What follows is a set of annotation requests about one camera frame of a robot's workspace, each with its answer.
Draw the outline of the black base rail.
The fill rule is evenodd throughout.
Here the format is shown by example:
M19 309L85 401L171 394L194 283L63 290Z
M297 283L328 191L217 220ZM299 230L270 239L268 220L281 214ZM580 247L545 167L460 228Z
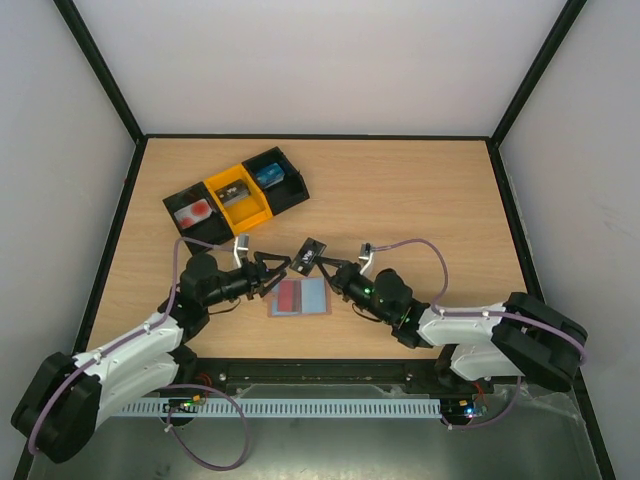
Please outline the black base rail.
M253 384L398 386L409 394L435 398L471 396L493 391L483 378L462 380L445 366L445 356L418 360L212 359L193 353L173 360L177 372L162 387L174 383L207 385L231 394Z

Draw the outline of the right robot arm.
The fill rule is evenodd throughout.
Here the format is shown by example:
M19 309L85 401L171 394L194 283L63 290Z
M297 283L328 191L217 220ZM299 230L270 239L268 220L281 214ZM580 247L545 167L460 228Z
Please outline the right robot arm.
M435 306L415 299L391 268L369 279L355 262L320 257L315 264L334 293L388 325L402 345L449 349L436 367L437 382L447 391L486 377L518 376L567 392L585 361L587 331L527 293L481 307Z

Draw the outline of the grey metal front plate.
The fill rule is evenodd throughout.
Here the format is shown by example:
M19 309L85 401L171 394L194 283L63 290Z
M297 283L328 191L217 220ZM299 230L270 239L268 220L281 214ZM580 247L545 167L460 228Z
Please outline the grey metal front plate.
M597 479L573 399L501 386L470 430L435 419L113 418L72 460L31 479Z

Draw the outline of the blue card stack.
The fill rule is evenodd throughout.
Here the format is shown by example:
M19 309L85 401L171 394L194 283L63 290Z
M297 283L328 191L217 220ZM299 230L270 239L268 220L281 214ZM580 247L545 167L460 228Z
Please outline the blue card stack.
M282 182L286 177L286 171L277 162L270 163L260 168L251 170L256 184L261 190L266 190Z

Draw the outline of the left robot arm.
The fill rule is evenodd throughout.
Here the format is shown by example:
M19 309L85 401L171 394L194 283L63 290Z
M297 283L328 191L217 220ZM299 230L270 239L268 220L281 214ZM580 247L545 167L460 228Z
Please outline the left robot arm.
M257 252L223 271L210 254L197 254L174 273L168 298L142 324L93 350L46 357L11 416L29 452L63 463L126 405L185 383L196 360L186 344L209 323L210 307L265 296L290 262Z

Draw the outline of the black bin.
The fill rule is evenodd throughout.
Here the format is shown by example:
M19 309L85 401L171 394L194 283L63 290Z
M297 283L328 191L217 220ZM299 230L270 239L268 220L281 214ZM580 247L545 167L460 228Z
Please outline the black bin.
M264 194L273 216L310 198L302 174L279 147L243 161L242 166Z
M162 200L181 237L222 245L232 230L204 182L198 182Z

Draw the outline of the black VIP card stack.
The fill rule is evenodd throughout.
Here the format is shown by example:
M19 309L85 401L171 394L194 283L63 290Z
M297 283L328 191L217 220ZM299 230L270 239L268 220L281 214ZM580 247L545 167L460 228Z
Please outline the black VIP card stack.
M216 197L224 207L230 207L251 195L247 184L236 180L215 191Z

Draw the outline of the right black bin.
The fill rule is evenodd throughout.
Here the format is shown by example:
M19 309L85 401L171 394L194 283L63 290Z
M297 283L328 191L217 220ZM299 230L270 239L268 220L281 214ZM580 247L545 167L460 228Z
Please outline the right black bin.
M273 216L310 198L302 174L279 147L243 161L242 166L264 194Z

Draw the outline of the black enclosure frame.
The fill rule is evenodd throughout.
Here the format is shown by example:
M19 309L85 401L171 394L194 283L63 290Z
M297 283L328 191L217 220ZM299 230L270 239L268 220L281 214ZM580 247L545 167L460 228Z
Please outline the black enclosure frame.
M91 293L85 312L80 323L75 347L84 347L88 343L89 333L94 325L98 304L102 298L106 285L107 274L112 265L125 214L129 208L130 200L139 170L142 165L142 157L150 139L156 134L145 134L141 130L134 114L127 104L121 89L112 75L107 62L101 54L89 28L87 27L77 6L72 1L56 1L56 9L66 24L75 42L80 48L84 58L90 65L95 78L99 81L111 105L119 116L129 136L134 142L135 150L132 155L127 175L125 177L121 195L115 210L107 240L101 255L98 270L92 285ZM495 181L501 196L503 209L509 225L515 252L520 264L525 285L529 293L542 300L544 298L539 278L534 266L530 251L528 235L524 232L521 214L517 210L517 202L510 181L507 178L504 162L500 153L500 146L507 134L521 114L524 106L537 87L545 70L556 55L572 26L579 18L586 3L584 1L568 1L564 4L552 28L546 36L535 59L531 63L526 75L520 83L516 93L510 101L494 133L490 136L455 136L455 135L392 135L392 134L162 134L162 139L291 139L291 140L362 140L362 141L482 141L486 144L489 158L494 171Z

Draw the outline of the white red circle card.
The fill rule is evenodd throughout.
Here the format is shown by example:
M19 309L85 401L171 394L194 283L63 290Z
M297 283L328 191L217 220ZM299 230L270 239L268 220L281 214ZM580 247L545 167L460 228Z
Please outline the white red circle card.
M279 313L299 313L301 308L301 284L298 280L283 280L277 293Z

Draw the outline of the yellow middle bin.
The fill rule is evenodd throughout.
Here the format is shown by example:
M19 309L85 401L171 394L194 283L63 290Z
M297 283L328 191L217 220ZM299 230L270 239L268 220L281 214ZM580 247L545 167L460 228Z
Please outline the yellow middle bin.
M236 195L231 200L226 196L223 201L219 192L235 188L238 182L243 183L246 194ZM206 178L204 184L234 235L245 233L273 218L265 193L242 164Z

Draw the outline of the white red card stack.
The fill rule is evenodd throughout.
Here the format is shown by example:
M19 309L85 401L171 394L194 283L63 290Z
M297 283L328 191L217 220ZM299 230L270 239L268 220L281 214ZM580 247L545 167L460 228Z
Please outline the white red card stack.
M208 219L213 209L206 199L199 199L174 213L174 219L181 229L188 229Z

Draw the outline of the left black bin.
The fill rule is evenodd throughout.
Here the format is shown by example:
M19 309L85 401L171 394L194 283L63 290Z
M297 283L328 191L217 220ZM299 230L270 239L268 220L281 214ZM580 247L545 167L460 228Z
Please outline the left black bin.
M181 237L222 245L232 230L204 182L198 182L162 200Z

